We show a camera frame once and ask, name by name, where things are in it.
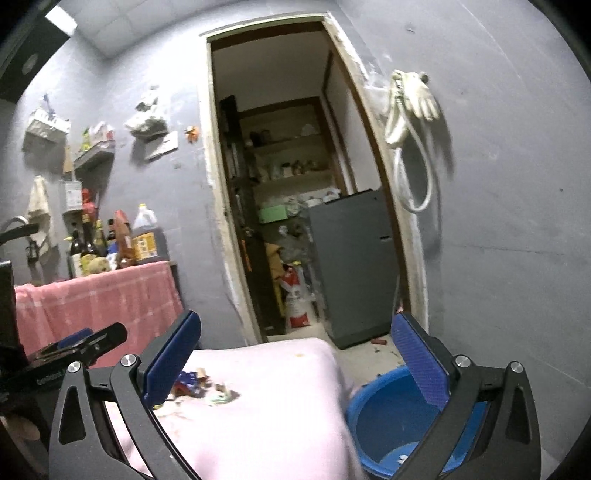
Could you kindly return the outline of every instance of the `white hose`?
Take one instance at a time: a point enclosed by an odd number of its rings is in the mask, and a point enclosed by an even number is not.
[[[418,150],[423,158],[423,164],[425,165],[425,173],[427,175],[427,193],[425,194],[425,199],[418,207],[414,207],[409,202],[409,199],[407,199],[406,196],[402,194],[402,190],[400,187],[400,163],[402,162],[402,147],[398,147],[394,151],[394,192],[398,196],[398,200],[400,200],[400,203],[407,212],[421,213],[427,209],[429,203],[431,203],[431,197],[433,197],[433,167],[431,165],[429,155],[427,154],[427,150],[425,149],[425,145],[423,145],[423,142],[421,138],[418,136],[417,131],[413,127],[412,123],[408,120],[406,108],[402,102],[402,99],[397,98],[396,102],[398,104],[398,108],[400,108],[400,114],[402,115],[402,118],[404,119],[404,122],[406,123],[412,138],[417,143]]]

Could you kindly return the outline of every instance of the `blue gripper pad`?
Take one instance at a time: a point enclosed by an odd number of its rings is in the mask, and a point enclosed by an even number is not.
[[[390,335],[426,402],[443,410],[450,395],[449,378],[404,314],[394,316]]]
[[[67,346],[72,346],[78,342],[80,342],[80,340],[85,339],[86,337],[92,335],[94,332],[92,331],[92,329],[86,327],[83,328],[82,330],[76,332],[76,333],[72,333],[71,335],[67,336],[66,338],[63,338],[62,340],[60,340],[59,342],[57,342],[57,349],[62,349],[65,348]]]
[[[152,408],[166,401],[178,374],[201,337],[201,319],[191,311],[160,349],[144,374],[144,405]]]

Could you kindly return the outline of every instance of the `green box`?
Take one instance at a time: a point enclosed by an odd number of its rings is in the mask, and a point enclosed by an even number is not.
[[[278,222],[287,218],[287,208],[285,205],[275,205],[259,210],[259,220],[261,223]]]

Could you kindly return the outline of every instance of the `open door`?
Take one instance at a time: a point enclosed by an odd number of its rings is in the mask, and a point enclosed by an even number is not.
[[[285,333],[285,322],[275,298],[252,189],[249,166],[255,164],[254,154],[245,149],[235,97],[222,100],[220,110],[222,152],[230,208],[248,290],[263,338],[267,335],[282,335]]]

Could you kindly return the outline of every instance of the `plastic jug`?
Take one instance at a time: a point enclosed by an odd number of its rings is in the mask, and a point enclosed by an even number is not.
[[[164,231],[152,210],[141,203],[133,227],[135,262],[143,265],[150,262],[170,260]]]

